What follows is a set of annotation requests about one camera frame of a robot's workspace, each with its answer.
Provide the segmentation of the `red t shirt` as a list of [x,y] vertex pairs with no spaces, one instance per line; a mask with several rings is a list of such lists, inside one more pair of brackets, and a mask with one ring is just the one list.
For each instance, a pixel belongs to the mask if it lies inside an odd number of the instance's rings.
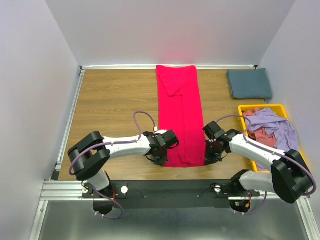
[[167,168],[202,167],[206,142],[195,66],[156,66],[158,126],[173,130],[179,145],[167,152]]

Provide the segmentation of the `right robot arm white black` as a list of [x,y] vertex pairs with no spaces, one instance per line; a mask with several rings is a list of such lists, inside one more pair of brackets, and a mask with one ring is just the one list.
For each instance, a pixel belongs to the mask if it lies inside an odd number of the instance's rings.
[[296,150],[283,151],[252,140],[235,129],[203,128],[208,137],[209,155],[238,154],[263,166],[266,172],[241,170],[230,180],[230,191],[241,196],[247,191],[276,194],[286,203],[293,204],[300,197],[312,195],[317,183],[304,159]]

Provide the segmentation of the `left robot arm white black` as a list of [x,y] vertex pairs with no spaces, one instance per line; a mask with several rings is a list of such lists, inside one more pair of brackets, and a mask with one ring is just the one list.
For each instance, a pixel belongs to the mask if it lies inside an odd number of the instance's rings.
[[178,137],[173,130],[145,131],[137,136],[111,138],[94,131],[70,148],[69,174],[78,181],[87,182],[99,197],[109,197],[114,187],[108,174],[102,170],[107,161],[128,157],[144,156],[152,164],[164,166],[168,161],[168,150],[178,147]]

